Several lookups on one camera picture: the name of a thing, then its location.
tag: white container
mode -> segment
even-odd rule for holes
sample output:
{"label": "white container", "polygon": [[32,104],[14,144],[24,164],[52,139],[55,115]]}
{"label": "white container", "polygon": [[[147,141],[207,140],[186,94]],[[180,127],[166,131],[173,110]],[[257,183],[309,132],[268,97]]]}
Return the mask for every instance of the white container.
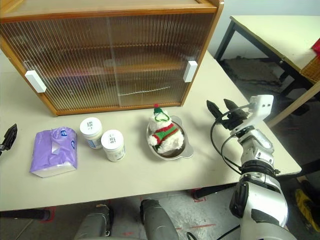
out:
{"label": "white container", "polygon": [[101,137],[101,144],[106,157],[111,162],[118,162],[126,154],[124,136],[118,130],[112,129],[106,131]]}
{"label": "white container", "polygon": [[80,131],[89,146],[93,149],[102,148],[101,136],[103,134],[102,124],[96,117],[88,117],[80,123]]}

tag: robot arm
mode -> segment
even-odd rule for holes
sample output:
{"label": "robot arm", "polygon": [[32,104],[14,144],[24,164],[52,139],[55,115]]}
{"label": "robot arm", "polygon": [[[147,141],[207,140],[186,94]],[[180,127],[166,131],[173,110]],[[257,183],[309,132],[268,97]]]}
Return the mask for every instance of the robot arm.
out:
{"label": "robot arm", "polygon": [[[273,145],[254,127],[270,114],[273,96],[251,97],[249,111],[252,115],[248,119],[241,109],[232,111],[237,105],[224,101],[231,113],[227,115],[229,119],[220,121],[231,130],[231,135],[238,137],[243,148],[241,177],[229,205],[232,214],[240,218],[241,239],[294,240],[295,237],[284,229],[288,206],[276,180],[279,171],[274,168]],[[207,101],[207,105],[216,118],[222,115],[214,103]]]}

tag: black cable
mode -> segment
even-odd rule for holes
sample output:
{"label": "black cable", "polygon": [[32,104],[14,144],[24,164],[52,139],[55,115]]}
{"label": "black cable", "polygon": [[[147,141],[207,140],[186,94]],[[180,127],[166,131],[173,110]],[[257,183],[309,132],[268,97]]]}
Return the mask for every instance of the black cable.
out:
{"label": "black cable", "polygon": [[[213,125],[212,125],[212,127],[211,127],[211,129],[210,129],[210,140],[211,140],[211,143],[212,143],[214,149],[217,151],[217,153],[218,153],[220,156],[222,156],[222,153],[221,153],[221,152],[219,151],[219,149],[217,148],[217,146],[216,146],[216,144],[215,144],[215,142],[214,142],[214,140],[213,140],[213,137],[212,137],[215,126],[220,122],[220,120],[222,120],[223,117],[227,116],[228,114],[233,113],[233,112],[235,112],[235,111],[237,111],[237,110],[240,110],[240,109],[248,108],[248,107],[250,107],[250,106],[251,106],[250,104],[247,104],[247,105],[244,105],[244,106],[237,107],[237,108],[235,108],[235,109],[232,109],[232,110],[230,110],[230,111],[227,111],[226,113],[222,114],[220,117],[218,117],[218,118],[215,119],[215,121],[214,121],[214,123],[213,123]],[[238,169],[240,168],[239,165],[237,165],[236,163],[234,163],[233,161],[231,161],[231,160],[228,159],[227,157],[224,157],[223,160],[224,160],[225,164],[227,164],[233,171],[237,172],[238,174],[241,174],[239,171],[237,171],[237,170],[234,169],[232,166],[230,166],[227,162],[229,162],[230,164],[234,165],[234,166],[237,167]]]}
{"label": "black cable", "polygon": [[234,228],[232,228],[231,230],[227,231],[225,234],[223,234],[222,236],[220,236],[217,240],[221,240],[223,239],[225,236],[227,236],[228,234],[232,233],[234,230],[240,228],[240,225],[235,226]]}
{"label": "black cable", "polygon": [[223,161],[224,161],[233,171],[235,171],[237,174],[240,174],[240,175],[241,175],[241,172],[237,171],[236,169],[234,169],[231,165],[229,165],[229,164],[227,163],[226,157],[224,156],[224,153],[223,153],[223,150],[224,150],[224,147],[225,147],[226,143],[227,143],[230,139],[232,139],[234,136],[235,136],[235,134],[232,134],[230,137],[227,138],[227,140],[225,140],[225,141],[223,142],[223,144],[222,144],[222,146],[221,146],[221,156],[222,156]]}
{"label": "black cable", "polygon": [[188,238],[188,240],[192,240],[192,239],[193,239],[193,240],[197,240],[197,238],[195,237],[195,235],[193,235],[193,234],[192,234],[191,232],[189,232],[189,231],[186,233],[186,237]]}

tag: jar lid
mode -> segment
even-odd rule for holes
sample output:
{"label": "jar lid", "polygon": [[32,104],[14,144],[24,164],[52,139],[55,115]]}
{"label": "jar lid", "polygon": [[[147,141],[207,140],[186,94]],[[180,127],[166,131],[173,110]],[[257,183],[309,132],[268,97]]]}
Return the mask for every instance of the jar lid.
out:
{"label": "jar lid", "polygon": [[124,136],[118,130],[108,130],[102,135],[101,144],[107,150],[115,150],[124,144]]}
{"label": "jar lid", "polygon": [[96,117],[88,117],[80,123],[80,131],[90,137],[102,131],[102,124]]}

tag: metal plate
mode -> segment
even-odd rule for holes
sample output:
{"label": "metal plate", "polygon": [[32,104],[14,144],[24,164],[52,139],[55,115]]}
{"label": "metal plate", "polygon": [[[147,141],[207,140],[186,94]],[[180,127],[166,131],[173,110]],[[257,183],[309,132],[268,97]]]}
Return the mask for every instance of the metal plate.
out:
{"label": "metal plate", "polygon": [[[173,125],[179,129],[182,132],[183,135],[183,145],[180,149],[175,149],[175,150],[171,150],[171,151],[167,151],[165,153],[158,153],[156,150],[155,146],[151,146],[148,144],[150,150],[152,151],[152,153],[157,156],[160,159],[169,161],[169,160],[175,160],[175,159],[179,159],[179,158],[191,158],[194,154],[194,149],[192,148],[192,146],[189,144],[189,140],[188,140],[188,136],[186,131],[184,130],[184,128],[182,127],[182,120],[178,117],[178,116],[170,116]],[[151,130],[149,129],[149,125],[146,128],[146,140],[148,141],[149,136],[152,134]]]}

